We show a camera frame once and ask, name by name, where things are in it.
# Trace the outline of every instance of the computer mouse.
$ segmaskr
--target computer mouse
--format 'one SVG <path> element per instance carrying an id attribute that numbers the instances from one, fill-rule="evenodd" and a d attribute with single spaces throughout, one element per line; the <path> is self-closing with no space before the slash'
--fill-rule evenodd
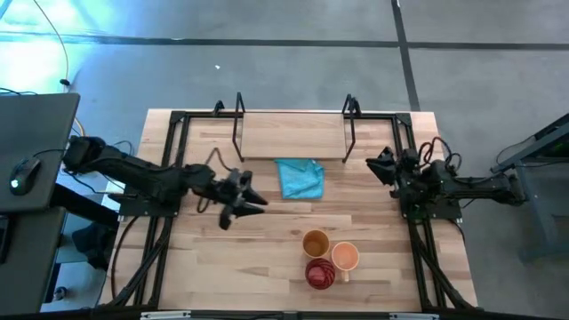
<path id="1" fill-rule="evenodd" d="M 22 159 L 10 175 L 10 191 L 15 196 L 24 196 L 34 187 L 37 172 L 42 162 L 32 156 Z"/>

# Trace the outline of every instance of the concrete floor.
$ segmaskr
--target concrete floor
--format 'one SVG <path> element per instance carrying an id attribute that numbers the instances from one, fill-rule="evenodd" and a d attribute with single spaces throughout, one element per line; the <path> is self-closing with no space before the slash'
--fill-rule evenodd
<path id="1" fill-rule="evenodd" d="M 21 32 L 52 32 L 30 3 L 14 0 L 0 20 L 0 31 L 16 32 L 0 32 L 0 86 L 57 92 L 65 72 L 59 45 L 19 38 Z M 399 3 L 409 41 L 569 43 L 564 14 L 569 2 L 562 0 Z M 67 35 L 397 41 L 389 0 L 40 4 Z M 216 100 L 230 104 L 236 91 L 248 108 L 339 108 L 350 92 L 363 109 L 410 110 L 398 48 L 88 43 L 67 44 L 67 50 L 72 90 L 82 95 L 77 116 L 88 134 L 107 141 L 137 145 L 148 108 L 212 108 Z M 569 51 L 411 49 L 410 61 L 421 110 L 436 113 L 441 135 L 464 157 L 464 175 L 486 175 L 502 148 L 569 111 Z M 556 174 L 562 168 L 548 170 Z M 106 185 L 97 176 L 85 180 L 96 189 Z M 517 257 L 517 250 L 531 243 L 527 206 L 476 201 L 463 214 L 482 308 L 569 317 L 567 260 L 525 265 Z M 94 304 L 97 281 L 69 282 L 92 276 L 89 268 L 70 269 L 61 281 L 83 298 L 62 308 Z"/>

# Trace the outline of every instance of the wooden tabletop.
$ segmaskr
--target wooden tabletop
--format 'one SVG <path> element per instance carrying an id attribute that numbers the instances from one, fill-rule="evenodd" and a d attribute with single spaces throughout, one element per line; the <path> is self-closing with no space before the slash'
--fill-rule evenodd
<path id="1" fill-rule="evenodd" d="M 148 111 L 139 157 L 160 164 L 170 112 L 170 109 Z M 433 113 L 413 112 L 411 116 L 416 145 L 438 135 Z M 160 308 L 421 309 L 407 226 L 400 217 L 397 201 L 389 197 L 389 188 L 381 185 L 364 161 L 367 157 L 376 157 L 385 146 L 395 148 L 389 122 L 356 120 L 357 143 L 349 160 L 345 164 L 340 160 L 320 161 L 325 168 L 323 198 L 300 201 L 281 198 L 273 161 L 239 162 L 231 143 L 232 126 L 233 121 L 229 119 L 191 120 L 184 162 L 203 163 L 212 148 L 217 147 L 228 166 L 253 171 L 253 187 L 270 204 L 266 213 L 234 220 L 231 229 L 224 231 L 218 227 L 220 205 L 210 205 L 205 213 L 199 214 L 196 213 L 197 197 L 186 196 L 172 229 Z M 440 148 L 435 156 L 442 157 Z M 213 159 L 210 166 L 218 178 L 226 176 L 217 159 Z M 116 264 L 119 290 L 140 265 L 147 227 L 148 219 L 141 218 L 125 237 Z M 312 289 L 306 283 L 304 268 L 308 260 L 303 255 L 301 239 L 314 228 L 324 230 L 333 244 L 350 241 L 359 249 L 360 262 L 350 273 L 348 284 L 341 283 L 339 276 L 333 286 L 323 291 Z M 462 296 L 476 305 L 461 234 L 445 220 L 433 221 L 433 231 L 441 268 Z M 435 301 L 429 275 L 427 279 L 429 297 Z M 107 281 L 101 303 L 110 300 L 109 289 L 110 281 Z"/>

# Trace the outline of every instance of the blue cloth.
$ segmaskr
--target blue cloth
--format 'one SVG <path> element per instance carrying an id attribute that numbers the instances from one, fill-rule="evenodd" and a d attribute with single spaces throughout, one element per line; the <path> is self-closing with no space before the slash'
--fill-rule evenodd
<path id="1" fill-rule="evenodd" d="M 276 159 L 283 199 L 320 199 L 324 167 L 312 159 Z"/>

